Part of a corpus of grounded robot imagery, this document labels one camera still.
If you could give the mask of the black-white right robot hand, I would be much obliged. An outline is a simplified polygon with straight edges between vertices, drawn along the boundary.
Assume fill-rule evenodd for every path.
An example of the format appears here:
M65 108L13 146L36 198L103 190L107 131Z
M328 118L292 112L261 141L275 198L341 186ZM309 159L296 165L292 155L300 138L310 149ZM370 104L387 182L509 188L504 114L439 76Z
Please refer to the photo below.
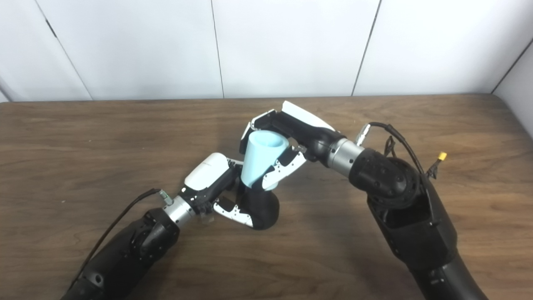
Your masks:
M272 190L307 161L333 168L345 141L321 118L284 101L280 111L248 122L239 148L245 156L241 181L251 189Z

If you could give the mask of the black-white left robot hand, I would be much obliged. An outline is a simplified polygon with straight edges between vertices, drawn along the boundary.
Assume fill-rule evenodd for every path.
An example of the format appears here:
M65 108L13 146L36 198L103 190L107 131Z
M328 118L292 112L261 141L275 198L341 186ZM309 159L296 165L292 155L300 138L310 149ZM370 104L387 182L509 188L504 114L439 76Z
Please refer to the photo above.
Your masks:
M216 212L229 220L253 227L249 213L242 213L236 203L222 199L225 190L234 188L243 164L219 152L207 156L185 177L184 186L178 194L188 203L188 212L199 216L204 224L213 222L213 213Z

